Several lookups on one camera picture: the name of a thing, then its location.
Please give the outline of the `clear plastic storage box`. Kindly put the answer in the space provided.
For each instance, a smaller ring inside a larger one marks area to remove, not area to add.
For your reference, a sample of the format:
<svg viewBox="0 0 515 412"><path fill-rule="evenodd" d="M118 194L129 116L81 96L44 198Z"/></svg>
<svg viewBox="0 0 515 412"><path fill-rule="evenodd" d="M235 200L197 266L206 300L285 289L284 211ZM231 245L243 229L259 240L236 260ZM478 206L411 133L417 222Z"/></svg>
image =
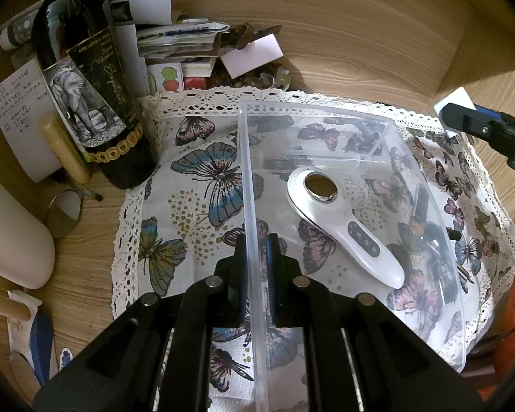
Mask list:
<svg viewBox="0 0 515 412"><path fill-rule="evenodd" d="M472 411L457 264L392 120L243 99L261 411Z"/></svg>

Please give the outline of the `white handheld massager device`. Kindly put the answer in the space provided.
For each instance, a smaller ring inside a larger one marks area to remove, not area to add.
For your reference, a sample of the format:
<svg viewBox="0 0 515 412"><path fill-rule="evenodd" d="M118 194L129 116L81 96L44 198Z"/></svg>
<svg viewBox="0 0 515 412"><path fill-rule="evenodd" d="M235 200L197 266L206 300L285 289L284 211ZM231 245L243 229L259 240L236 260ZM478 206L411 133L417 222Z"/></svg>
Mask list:
<svg viewBox="0 0 515 412"><path fill-rule="evenodd" d="M302 165L290 173L286 192L289 204L298 215L340 244L368 274L393 289L403 286L402 265L356 218L333 177L321 168Z"/></svg>

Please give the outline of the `blue cartoon sticker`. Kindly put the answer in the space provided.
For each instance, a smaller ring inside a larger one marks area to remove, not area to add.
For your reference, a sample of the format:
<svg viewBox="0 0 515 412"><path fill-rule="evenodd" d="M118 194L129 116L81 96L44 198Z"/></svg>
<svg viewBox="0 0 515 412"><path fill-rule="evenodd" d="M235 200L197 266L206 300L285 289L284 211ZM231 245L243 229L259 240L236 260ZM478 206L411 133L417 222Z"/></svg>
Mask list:
<svg viewBox="0 0 515 412"><path fill-rule="evenodd" d="M63 348L59 354L59 370L63 370L73 359L72 351L67 347Z"/></svg>

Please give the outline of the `butterfly print lace cloth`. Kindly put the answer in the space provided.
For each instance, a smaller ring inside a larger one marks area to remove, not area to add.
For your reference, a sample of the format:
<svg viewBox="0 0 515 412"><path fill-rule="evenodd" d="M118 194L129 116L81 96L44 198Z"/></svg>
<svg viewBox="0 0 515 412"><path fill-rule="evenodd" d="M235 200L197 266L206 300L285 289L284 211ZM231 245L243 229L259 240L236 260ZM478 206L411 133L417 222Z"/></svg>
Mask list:
<svg viewBox="0 0 515 412"><path fill-rule="evenodd" d="M299 91L196 90L143 99L159 148L125 197L111 269L114 315L142 294L184 292L246 235L263 268L275 233L331 292L374 295L454 370L487 333L515 279L515 225L467 139L434 117ZM299 167L337 181L353 213L397 257L380 283L289 204Z"/></svg>

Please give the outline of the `orange fabric item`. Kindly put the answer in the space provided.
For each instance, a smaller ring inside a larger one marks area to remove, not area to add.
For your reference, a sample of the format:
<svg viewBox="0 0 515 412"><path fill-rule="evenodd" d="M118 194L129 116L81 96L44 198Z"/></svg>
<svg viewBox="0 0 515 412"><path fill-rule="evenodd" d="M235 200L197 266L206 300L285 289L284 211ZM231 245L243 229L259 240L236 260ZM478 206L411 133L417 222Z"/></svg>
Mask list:
<svg viewBox="0 0 515 412"><path fill-rule="evenodd" d="M502 319L502 333L484 366L477 390L483 400L489 398L515 367L515 280L510 289Z"/></svg>

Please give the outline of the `cream cylindrical container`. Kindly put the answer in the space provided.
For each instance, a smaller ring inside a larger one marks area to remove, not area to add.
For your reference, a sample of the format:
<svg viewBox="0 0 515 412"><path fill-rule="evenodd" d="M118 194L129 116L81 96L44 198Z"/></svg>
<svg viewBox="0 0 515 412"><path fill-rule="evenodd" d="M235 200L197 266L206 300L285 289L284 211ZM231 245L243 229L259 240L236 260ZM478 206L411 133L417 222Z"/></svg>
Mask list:
<svg viewBox="0 0 515 412"><path fill-rule="evenodd" d="M55 260L49 230L0 184L0 276L38 289L50 279Z"/></svg>

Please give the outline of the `gold lip balm tube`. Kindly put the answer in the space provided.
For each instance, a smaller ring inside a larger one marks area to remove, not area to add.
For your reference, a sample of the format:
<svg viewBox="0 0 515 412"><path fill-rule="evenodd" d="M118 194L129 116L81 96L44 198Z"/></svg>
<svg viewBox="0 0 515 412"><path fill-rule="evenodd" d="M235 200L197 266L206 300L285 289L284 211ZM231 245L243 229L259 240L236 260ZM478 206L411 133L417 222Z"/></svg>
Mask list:
<svg viewBox="0 0 515 412"><path fill-rule="evenodd" d="M56 114L44 114L38 121L38 129L72 181L88 183L92 176L90 168L79 154L62 120Z"/></svg>

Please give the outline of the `pink white card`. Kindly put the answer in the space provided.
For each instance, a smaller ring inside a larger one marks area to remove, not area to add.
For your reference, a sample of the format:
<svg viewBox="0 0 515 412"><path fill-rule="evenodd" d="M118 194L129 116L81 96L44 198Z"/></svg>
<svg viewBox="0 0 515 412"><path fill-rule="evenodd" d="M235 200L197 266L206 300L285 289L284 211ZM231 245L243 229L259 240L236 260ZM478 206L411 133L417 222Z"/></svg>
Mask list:
<svg viewBox="0 0 515 412"><path fill-rule="evenodd" d="M244 49L234 49L220 56L231 78L237 78L284 56L275 34L250 42Z"/></svg>

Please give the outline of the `white handwritten note paper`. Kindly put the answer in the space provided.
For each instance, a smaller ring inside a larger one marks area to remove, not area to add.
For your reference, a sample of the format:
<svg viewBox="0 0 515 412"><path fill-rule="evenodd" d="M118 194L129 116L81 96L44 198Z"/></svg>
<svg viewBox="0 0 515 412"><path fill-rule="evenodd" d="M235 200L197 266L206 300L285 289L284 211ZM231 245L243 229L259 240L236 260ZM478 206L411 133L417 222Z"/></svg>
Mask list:
<svg viewBox="0 0 515 412"><path fill-rule="evenodd" d="M28 61L1 82L1 132L23 171L36 183L61 168L38 128L41 117L55 112L36 60Z"/></svg>

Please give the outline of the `stack of papers and cards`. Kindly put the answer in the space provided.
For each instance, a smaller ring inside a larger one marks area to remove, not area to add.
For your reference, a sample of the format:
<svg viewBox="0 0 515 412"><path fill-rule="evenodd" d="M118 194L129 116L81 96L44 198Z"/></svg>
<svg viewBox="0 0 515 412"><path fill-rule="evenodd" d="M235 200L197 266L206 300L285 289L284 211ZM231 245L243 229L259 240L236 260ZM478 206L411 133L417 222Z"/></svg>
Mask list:
<svg viewBox="0 0 515 412"><path fill-rule="evenodd" d="M173 0L107 0L129 88L137 97L210 87L281 88L290 72L281 59L231 78L220 56L244 49L281 26L257 29L175 13Z"/></svg>

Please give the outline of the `dark wine bottle elephant label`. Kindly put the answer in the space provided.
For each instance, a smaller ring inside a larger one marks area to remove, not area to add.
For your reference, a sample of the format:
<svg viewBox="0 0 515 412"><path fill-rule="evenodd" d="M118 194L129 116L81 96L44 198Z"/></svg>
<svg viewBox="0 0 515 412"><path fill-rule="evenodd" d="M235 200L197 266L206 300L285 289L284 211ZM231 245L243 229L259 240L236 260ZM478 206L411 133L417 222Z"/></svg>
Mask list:
<svg viewBox="0 0 515 412"><path fill-rule="evenodd" d="M106 0L43 0L31 42L84 159L119 189L145 182L156 152L126 84Z"/></svg>

